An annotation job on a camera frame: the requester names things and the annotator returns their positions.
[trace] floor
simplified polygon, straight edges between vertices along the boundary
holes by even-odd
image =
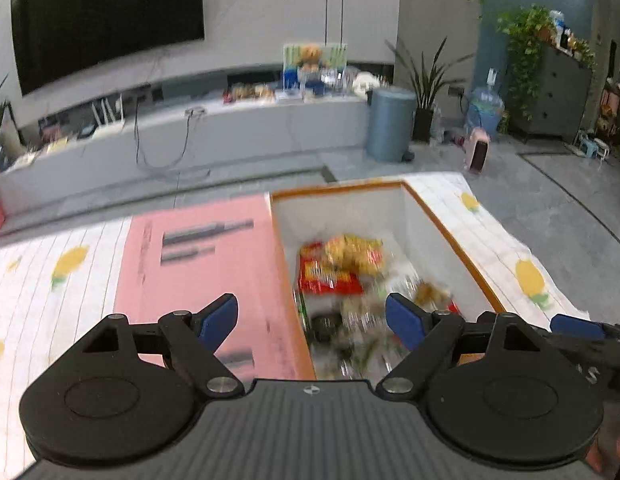
[[[379,164],[361,149],[249,160],[99,190],[6,222],[0,246],[73,226],[242,194],[421,171],[462,171],[457,146],[415,146],[409,164]],[[477,199],[528,245],[558,288],[593,319],[620,322],[620,163],[585,160],[560,142],[490,147]]]

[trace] blue trash can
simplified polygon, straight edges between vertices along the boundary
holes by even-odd
[[[378,162],[401,162],[410,146],[417,96],[398,87],[372,93],[366,151]]]

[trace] power outlet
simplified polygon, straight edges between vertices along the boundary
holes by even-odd
[[[465,87],[450,85],[447,89],[447,94],[452,97],[463,97],[465,95]]]

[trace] red snack bag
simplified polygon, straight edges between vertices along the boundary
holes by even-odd
[[[363,294],[359,279],[352,272],[336,270],[324,261],[321,242],[305,245],[299,250],[298,287],[310,294]]]

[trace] television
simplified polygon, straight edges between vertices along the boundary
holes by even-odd
[[[21,93],[98,63],[203,39],[203,0],[12,0]]]

